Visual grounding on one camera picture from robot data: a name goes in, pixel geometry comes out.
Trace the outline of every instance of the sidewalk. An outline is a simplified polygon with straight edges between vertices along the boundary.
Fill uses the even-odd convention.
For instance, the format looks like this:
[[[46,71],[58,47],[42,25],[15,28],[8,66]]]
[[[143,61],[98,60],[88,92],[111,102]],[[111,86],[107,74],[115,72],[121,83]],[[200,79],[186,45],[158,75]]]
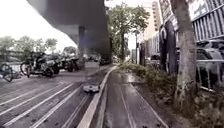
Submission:
[[[108,79],[104,127],[108,128],[168,128],[150,104],[134,88],[141,83],[134,76],[113,72]]]
[[[104,127],[191,128],[188,120],[156,101],[140,77],[115,71],[107,84]]]

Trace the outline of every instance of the tree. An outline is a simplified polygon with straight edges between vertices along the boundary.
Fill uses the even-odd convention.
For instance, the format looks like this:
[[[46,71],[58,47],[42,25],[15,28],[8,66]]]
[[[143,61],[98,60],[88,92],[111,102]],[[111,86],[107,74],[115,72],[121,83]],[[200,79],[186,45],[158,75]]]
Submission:
[[[0,50],[10,50],[13,47],[15,39],[10,36],[0,38]]]
[[[28,36],[23,36],[19,40],[15,42],[15,51],[34,51],[35,48],[35,41],[28,37]]]
[[[122,3],[111,10],[107,10],[107,14],[109,16],[108,29],[114,43],[113,52],[118,55],[119,52],[116,50],[120,49],[120,58],[124,60],[127,47],[125,34],[143,31],[147,27],[145,21],[148,19],[149,13],[142,7],[132,8]]]
[[[56,44],[57,40],[54,38],[50,38],[45,41],[46,48],[49,49],[52,53],[54,53],[54,51],[56,50]]]
[[[7,61],[9,59],[9,51],[14,46],[15,40],[10,36],[0,38],[0,61]]]
[[[35,52],[46,52],[46,46],[42,39],[38,39],[34,43],[35,43]]]
[[[65,47],[64,48],[63,52],[65,54],[67,54],[67,55],[68,54],[74,54],[74,55],[76,55],[77,54],[77,49],[75,47],[73,47],[73,46],[68,46],[68,47]]]
[[[180,42],[180,62],[174,105],[184,110],[185,114],[193,115],[192,103],[194,103],[196,87],[196,45],[193,28],[186,0],[171,0],[171,5],[178,22]]]

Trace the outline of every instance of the road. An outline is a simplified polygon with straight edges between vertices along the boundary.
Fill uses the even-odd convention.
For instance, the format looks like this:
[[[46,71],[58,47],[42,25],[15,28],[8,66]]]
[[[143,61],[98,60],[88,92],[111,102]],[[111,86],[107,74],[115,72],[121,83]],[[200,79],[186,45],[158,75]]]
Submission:
[[[84,72],[0,81],[0,125],[5,128],[164,128],[128,81],[105,68],[89,81],[99,93],[82,90]]]

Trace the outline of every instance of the concrete pillar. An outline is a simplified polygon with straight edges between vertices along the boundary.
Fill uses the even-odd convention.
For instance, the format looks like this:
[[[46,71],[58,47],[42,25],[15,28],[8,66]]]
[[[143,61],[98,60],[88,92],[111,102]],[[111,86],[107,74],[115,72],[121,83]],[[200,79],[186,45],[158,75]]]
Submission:
[[[79,57],[79,65],[81,69],[84,69],[84,51],[85,51],[85,27],[79,27],[79,37],[78,37],[78,57]]]

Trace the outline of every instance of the tall building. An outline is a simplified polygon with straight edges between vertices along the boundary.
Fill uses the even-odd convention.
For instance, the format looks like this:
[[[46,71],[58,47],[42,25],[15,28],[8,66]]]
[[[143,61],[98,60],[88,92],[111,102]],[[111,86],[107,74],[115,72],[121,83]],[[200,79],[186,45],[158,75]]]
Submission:
[[[149,39],[152,38],[156,33],[158,33],[159,28],[162,24],[162,16],[160,11],[160,5],[157,1],[154,2],[145,2],[142,4],[142,7],[149,13],[149,19],[146,21],[148,23],[147,28],[143,33],[140,34],[139,42],[145,43],[145,55],[148,57],[153,52],[152,44]]]
[[[145,29],[143,33],[144,35],[143,40],[147,40],[151,38],[156,32],[159,31],[159,27],[162,24],[162,19],[159,3],[157,1],[143,3],[142,7],[150,15],[149,19],[146,21],[148,23],[148,27]]]

